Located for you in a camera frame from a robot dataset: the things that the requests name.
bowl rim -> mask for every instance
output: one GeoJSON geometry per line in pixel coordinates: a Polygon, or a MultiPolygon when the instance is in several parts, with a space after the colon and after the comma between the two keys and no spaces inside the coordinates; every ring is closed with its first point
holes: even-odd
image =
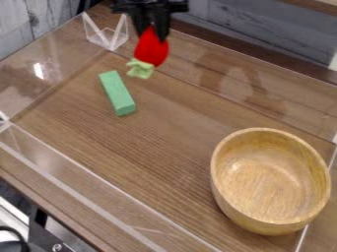
{"type": "Polygon", "coordinates": [[[323,207],[326,206],[326,203],[329,201],[330,198],[330,191],[331,191],[331,178],[330,178],[330,172],[329,172],[329,167],[326,165],[326,162],[323,160],[323,158],[321,157],[318,151],[314,149],[314,147],[298,136],[295,136],[294,134],[282,131],[282,130],[276,130],[276,129],[271,129],[271,128],[247,128],[243,130],[238,130],[235,132],[232,132],[230,135],[227,135],[222,141],[216,144],[212,155],[211,155],[211,159],[210,159],[210,177],[211,177],[211,181],[214,184],[214,187],[218,191],[218,194],[220,195],[220,198],[224,200],[226,204],[228,204],[228,206],[244,217],[250,218],[254,221],[266,223],[266,224],[279,224],[279,225],[286,225],[286,224],[295,224],[303,221],[309,221],[310,219],[313,219],[318,213],[321,212],[321,210],[323,209],[323,207]],[[259,220],[255,219],[254,217],[246,215],[243,212],[240,212],[236,207],[226,200],[226,197],[223,194],[219,193],[218,190],[218,179],[215,177],[215,158],[218,155],[219,150],[222,149],[223,145],[236,136],[247,134],[250,132],[272,132],[272,133],[278,133],[291,139],[294,139],[299,144],[302,144],[302,146],[311,152],[311,154],[315,156],[318,162],[321,163],[321,169],[323,172],[323,176],[325,176],[325,181],[326,181],[326,189],[323,192],[323,196],[318,202],[318,204],[313,207],[313,209],[310,210],[310,212],[306,215],[302,215],[299,217],[287,219],[287,220],[259,220]]]}

red object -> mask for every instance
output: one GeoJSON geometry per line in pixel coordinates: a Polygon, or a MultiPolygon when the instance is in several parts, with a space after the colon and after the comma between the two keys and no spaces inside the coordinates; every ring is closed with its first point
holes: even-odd
{"type": "Polygon", "coordinates": [[[168,42],[167,40],[163,42],[159,40],[153,26],[148,26],[139,38],[133,57],[141,62],[149,63],[157,67],[164,62],[167,55],[168,42]]]}

green block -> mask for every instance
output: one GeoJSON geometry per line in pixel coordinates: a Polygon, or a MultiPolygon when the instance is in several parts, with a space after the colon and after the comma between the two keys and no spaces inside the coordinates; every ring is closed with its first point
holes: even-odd
{"type": "Polygon", "coordinates": [[[136,107],[117,71],[100,74],[101,85],[117,116],[135,112],[136,107]]]}

yellow-green object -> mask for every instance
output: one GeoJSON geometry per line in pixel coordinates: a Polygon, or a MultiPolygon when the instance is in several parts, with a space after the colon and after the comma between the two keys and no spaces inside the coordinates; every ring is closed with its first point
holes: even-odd
{"type": "Polygon", "coordinates": [[[117,71],[103,73],[99,77],[116,115],[124,116],[135,112],[135,103],[117,71]]]}
{"type": "Polygon", "coordinates": [[[148,79],[152,75],[153,65],[145,62],[139,61],[137,59],[131,59],[125,64],[131,67],[127,75],[131,77],[139,77],[140,79],[148,79]]]}

wooden bowl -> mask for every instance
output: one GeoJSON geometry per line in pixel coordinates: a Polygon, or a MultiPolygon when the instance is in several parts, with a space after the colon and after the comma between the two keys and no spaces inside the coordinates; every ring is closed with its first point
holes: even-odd
{"type": "Polygon", "coordinates": [[[330,197],[330,175],[318,152],[274,129],[252,128],[227,136],[212,153],[210,177],[224,214],[264,235],[303,228],[330,197]]]}

